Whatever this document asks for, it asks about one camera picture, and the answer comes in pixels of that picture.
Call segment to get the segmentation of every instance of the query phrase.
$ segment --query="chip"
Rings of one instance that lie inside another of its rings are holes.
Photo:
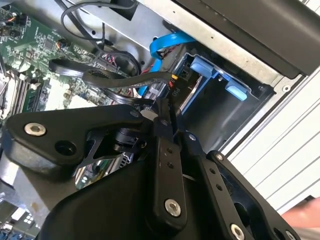
[[[25,54],[25,56],[26,56],[28,59],[30,59],[30,58],[32,57],[32,54],[27,51],[26,54]]]
[[[54,42],[50,41],[49,39],[45,40],[44,46],[46,49],[52,50],[54,48]]]

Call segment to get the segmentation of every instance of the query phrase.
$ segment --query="motherboard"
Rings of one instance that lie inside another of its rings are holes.
[[[49,60],[69,59],[125,76],[112,56],[97,57],[10,5],[0,8],[0,53],[12,70],[0,77],[2,121],[21,112],[115,104],[77,77],[50,72]],[[130,94],[129,89],[116,91]]]

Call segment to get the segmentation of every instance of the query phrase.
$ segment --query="screw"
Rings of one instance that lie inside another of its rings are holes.
[[[288,237],[290,238],[290,240],[296,240],[295,236],[293,236],[293,234],[289,231],[285,231],[286,234],[288,235]]]
[[[218,160],[220,160],[220,161],[222,161],[224,158],[221,156],[221,154],[219,154],[219,153],[217,153],[216,155],[215,155],[215,157],[218,159]]]
[[[136,111],[131,111],[130,114],[135,118],[139,117],[139,114]]]
[[[283,88],[282,88],[282,91],[284,91],[285,93],[289,92],[291,90],[291,86],[290,85],[285,85]]]
[[[172,164],[172,162],[168,162],[168,163],[167,163],[167,166],[168,166],[170,169],[174,169],[174,165]]]
[[[237,240],[245,240],[245,234],[238,225],[231,224],[230,229]]]
[[[180,205],[173,199],[168,199],[164,202],[165,210],[174,217],[179,217],[181,215]]]
[[[147,142],[146,141],[143,141],[143,142],[140,143],[140,148],[141,149],[144,149],[146,146],[147,146]]]
[[[47,130],[45,126],[36,122],[31,122],[24,126],[24,131],[31,136],[40,137],[45,135]]]
[[[195,141],[197,140],[195,136],[193,136],[192,134],[189,134],[189,138],[192,140],[192,141]]]
[[[165,125],[166,127],[168,126],[168,122],[167,122],[166,120],[161,120],[161,123],[162,123],[163,125]]]

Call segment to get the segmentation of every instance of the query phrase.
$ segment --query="hand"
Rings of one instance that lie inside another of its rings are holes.
[[[320,227],[320,197],[296,206],[285,212],[282,217],[293,228]]]

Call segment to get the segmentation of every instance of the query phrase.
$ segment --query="metal pin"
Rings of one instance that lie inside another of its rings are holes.
[[[192,141],[195,141],[197,140],[195,136],[193,136],[192,134],[189,134],[189,138],[192,140]]]
[[[289,232],[289,231],[285,231],[285,233],[288,235],[288,237],[290,238],[290,240],[296,240],[295,236]]]
[[[238,225],[231,224],[230,229],[237,240],[245,240],[245,234]]]
[[[165,210],[174,217],[179,217],[181,215],[180,205],[173,199],[168,199],[164,202]]]
[[[216,157],[218,160],[220,160],[220,161],[222,161],[222,160],[224,159],[219,153],[217,153],[217,154],[215,155],[215,157]]]
[[[46,134],[47,130],[40,123],[31,122],[24,126],[24,131],[31,136],[41,137]]]

